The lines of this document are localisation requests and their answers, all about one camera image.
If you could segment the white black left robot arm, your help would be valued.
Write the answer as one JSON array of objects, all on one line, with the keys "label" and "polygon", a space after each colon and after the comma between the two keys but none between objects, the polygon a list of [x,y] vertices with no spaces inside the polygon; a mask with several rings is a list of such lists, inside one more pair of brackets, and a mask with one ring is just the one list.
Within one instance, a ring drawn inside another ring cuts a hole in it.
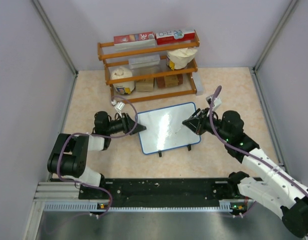
[{"label": "white black left robot arm", "polygon": [[60,163],[61,177],[88,184],[94,197],[104,197],[107,192],[107,186],[101,183],[104,176],[86,166],[87,153],[106,150],[113,134],[123,132],[133,135],[146,129],[144,125],[136,124],[127,113],[117,113],[115,119],[105,111],[95,113],[92,133],[96,136],[88,134],[69,139]]}]

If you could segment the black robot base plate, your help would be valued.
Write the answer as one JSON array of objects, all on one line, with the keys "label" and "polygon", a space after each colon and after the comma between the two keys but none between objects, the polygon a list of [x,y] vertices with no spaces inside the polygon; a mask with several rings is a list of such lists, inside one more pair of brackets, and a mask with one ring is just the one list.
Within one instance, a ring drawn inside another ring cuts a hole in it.
[{"label": "black robot base plate", "polygon": [[107,178],[112,207],[217,207],[220,200],[244,200],[234,195],[226,178]]}]

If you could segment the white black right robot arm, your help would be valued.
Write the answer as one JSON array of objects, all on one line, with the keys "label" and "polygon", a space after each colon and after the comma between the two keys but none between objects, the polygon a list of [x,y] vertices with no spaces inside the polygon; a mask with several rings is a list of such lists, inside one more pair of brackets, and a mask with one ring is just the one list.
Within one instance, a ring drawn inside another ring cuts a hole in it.
[{"label": "white black right robot arm", "polygon": [[229,155],[261,178],[256,181],[242,171],[230,174],[227,192],[231,197],[243,195],[255,200],[277,215],[294,236],[308,236],[308,187],[274,163],[244,133],[244,122],[238,112],[228,110],[218,119],[206,108],[182,124],[199,136],[205,132],[215,135]]}]

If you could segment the blue framed whiteboard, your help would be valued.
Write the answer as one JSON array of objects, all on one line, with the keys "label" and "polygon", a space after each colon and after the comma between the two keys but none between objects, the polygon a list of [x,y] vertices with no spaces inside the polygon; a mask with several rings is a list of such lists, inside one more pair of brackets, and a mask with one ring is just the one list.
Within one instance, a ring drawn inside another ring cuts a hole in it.
[{"label": "blue framed whiteboard", "polygon": [[187,127],[175,134],[183,125],[182,122],[187,120],[195,111],[195,103],[186,102],[139,112],[138,123],[147,128],[139,133],[143,154],[150,155],[159,150],[200,143],[201,137]]}]

